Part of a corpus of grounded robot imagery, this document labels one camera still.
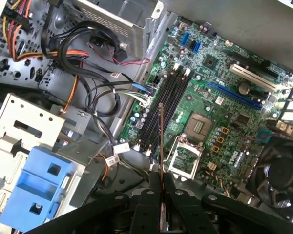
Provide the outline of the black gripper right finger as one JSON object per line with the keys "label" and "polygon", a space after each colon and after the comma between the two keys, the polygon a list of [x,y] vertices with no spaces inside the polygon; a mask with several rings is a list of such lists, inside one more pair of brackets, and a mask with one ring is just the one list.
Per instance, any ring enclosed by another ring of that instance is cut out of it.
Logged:
{"label": "black gripper right finger", "polygon": [[293,234],[293,223],[218,194],[198,200],[163,174],[163,186],[189,234]]}

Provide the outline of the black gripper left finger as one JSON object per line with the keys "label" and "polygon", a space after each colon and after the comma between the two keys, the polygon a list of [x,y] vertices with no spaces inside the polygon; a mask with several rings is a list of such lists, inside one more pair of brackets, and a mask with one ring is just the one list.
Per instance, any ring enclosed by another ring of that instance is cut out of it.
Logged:
{"label": "black gripper left finger", "polygon": [[30,234],[157,234],[160,176],[149,174],[149,187],[132,196],[113,192],[48,221]]}

